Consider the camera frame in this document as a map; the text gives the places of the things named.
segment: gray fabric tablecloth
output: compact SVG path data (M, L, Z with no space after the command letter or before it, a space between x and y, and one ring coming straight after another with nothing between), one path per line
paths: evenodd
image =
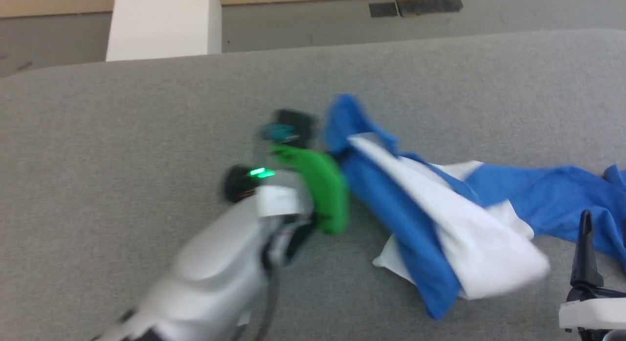
M626 165L626 33L562 31L42 69L0 80L0 339L86 341L226 208L224 171L277 108L323 118L355 93L436 163ZM374 268L389 232L353 201L281 274L268 340L575 340L559 330L574 245L544 281L459 300L443 321ZM626 290L599 254L609 288Z

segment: gray floor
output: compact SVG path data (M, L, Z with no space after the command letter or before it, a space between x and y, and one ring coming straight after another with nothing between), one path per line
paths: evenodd
M463 0L460 13L370 18L370 2L336 0L225 7L224 51L342 45L513 31L626 29L626 0ZM103 61L110 14L0 20L0 78Z

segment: green led light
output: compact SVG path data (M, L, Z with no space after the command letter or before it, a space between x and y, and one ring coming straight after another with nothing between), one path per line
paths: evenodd
M258 174L262 174L265 171L266 171L266 168L259 167L258 169L253 169L252 171L250 171L250 176L257 176Z
M267 170L264 171L262 173L260 173L257 177L258 178L268 178L270 176L274 176L276 174L276 172L273 172L272 170Z

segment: blue cloth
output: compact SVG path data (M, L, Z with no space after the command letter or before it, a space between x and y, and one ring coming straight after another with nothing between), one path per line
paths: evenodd
M549 234L576 241L581 212L589 209L596 231L594 247L617 258L626 269L622 226L626 181L625 172L616 165L606 169L602 179L574 166L523 169L485 163L460 181L417 154L399 153L395 136L371 122L353 96L340 95L328 113L325 138L329 151L342 154L340 166L351 190L396 235L402 260L432 318L443 318L452 307L461 290L460 282L443 254L432 219L348 142L349 136L362 133L376 134L393 156L424 163L455 192L481 207L510 201L535 236Z

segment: blue and white cloth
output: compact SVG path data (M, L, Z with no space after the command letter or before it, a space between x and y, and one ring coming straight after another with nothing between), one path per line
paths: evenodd
M325 138L353 193L392 231L385 249L397 244L391 251L432 318L443 318L459 295L506 294L543 278L548 259L530 239L575 241L585 209L595 223L594 247L626 269L626 180L615 165L604 179L570 165L435 165L400 153L397 138L367 119L350 95L331 106Z

